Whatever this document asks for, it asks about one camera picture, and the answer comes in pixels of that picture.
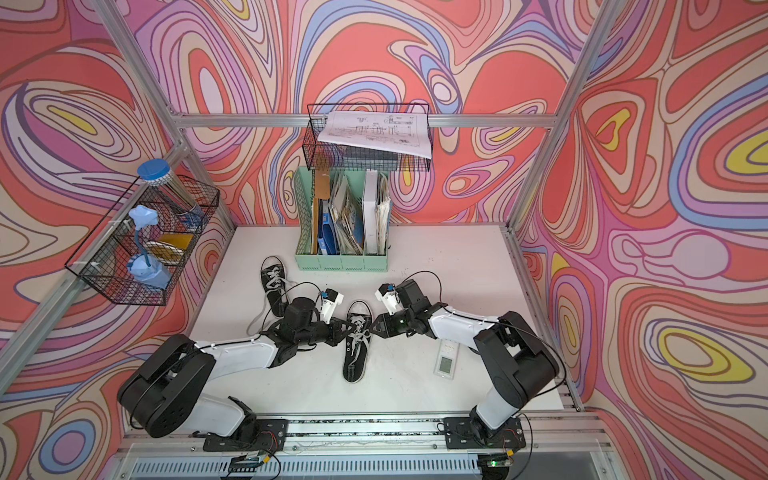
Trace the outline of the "black sneaker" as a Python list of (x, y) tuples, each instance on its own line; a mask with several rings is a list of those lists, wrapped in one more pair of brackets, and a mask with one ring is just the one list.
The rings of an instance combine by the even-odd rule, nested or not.
[(372, 310), (366, 301), (356, 300), (350, 305), (346, 316), (348, 330), (342, 369), (343, 377), (349, 383), (358, 382), (364, 374), (372, 321)]
[(246, 328), (246, 335), (252, 338), (261, 336), (270, 315), (281, 320), (289, 305), (287, 271), (278, 256), (270, 255), (264, 259), (260, 281), (264, 291), (263, 305)]

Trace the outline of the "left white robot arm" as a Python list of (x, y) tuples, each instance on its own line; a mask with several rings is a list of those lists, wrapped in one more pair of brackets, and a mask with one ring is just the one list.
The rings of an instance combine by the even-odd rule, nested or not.
[(281, 319), (253, 338), (206, 343), (183, 334), (169, 337), (120, 386), (117, 400), (132, 427), (152, 438), (177, 431), (233, 437), (254, 413), (235, 397), (206, 394), (210, 380), (276, 368), (304, 346), (336, 346), (355, 329), (350, 321), (326, 320), (315, 301), (299, 297)]

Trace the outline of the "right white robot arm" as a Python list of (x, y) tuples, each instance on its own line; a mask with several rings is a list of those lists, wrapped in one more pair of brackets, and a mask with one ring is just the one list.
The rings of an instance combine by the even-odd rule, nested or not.
[(386, 312), (373, 321), (374, 335), (420, 334), (479, 354), (492, 388), (466, 417), (477, 439), (485, 441), (500, 431), (562, 372), (555, 352), (517, 312), (498, 317), (461, 312), (444, 302), (431, 302), (412, 279), (397, 286), (383, 284), (375, 296)]

